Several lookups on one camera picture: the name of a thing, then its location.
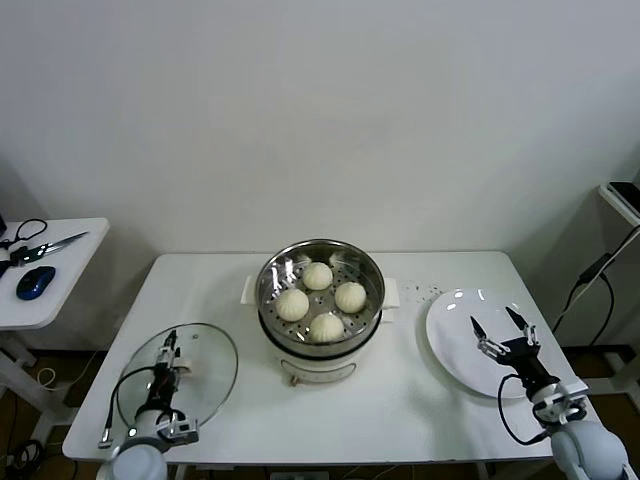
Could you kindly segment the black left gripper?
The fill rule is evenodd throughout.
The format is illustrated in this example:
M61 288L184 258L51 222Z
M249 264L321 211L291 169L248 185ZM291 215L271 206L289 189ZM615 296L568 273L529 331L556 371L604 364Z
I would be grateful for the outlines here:
M180 357L180 347L176 346L177 337L177 331L172 329L164 341L164 346L157 352L154 379L149 389L151 409L169 408L177 391L179 374L173 368L173 361Z

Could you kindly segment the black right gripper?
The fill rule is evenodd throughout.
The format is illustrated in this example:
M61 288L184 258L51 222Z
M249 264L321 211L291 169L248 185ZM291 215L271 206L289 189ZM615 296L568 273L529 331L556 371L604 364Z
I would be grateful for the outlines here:
M470 317L474 335L477 338L478 349L501 365L513 368L519 376L525 389L543 389L555 383L551 375L538 359L540 345L538 344L536 326L529 324L524 317L510 307L505 308L507 314L521 332L521 336L502 342L491 340L483 327L473 317Z

